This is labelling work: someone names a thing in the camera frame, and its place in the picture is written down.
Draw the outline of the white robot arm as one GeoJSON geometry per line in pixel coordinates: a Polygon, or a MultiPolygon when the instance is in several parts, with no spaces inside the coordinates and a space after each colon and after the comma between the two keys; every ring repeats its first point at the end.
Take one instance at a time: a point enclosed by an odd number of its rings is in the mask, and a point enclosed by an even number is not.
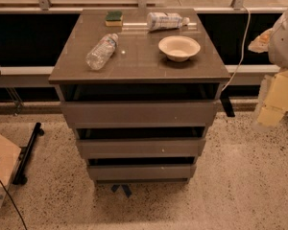
{"type": "Polygon", "coordinates": [[[271,29],[253,40],[248,49],[268,53],[269,61],[279,67],[277,74],[261,82],[253,127],[259,131],[278,125],[288,112],[288,9],[271,29]]]}

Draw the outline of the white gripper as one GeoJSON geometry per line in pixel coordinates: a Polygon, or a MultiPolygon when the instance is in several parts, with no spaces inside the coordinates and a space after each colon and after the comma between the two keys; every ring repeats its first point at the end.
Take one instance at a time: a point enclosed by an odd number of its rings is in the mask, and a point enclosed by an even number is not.
{"type": "MultiPolygon", "coordinates": [[[[264,31],[248,46],[254,53],[268,51],[272,28],[264,31]]],[[[261,82],[258,104],[253,113],[252,127],[256,131],[268,131],[276,127],[288,112],[288,70],[273,77],[265,76],[261,82]]]]}

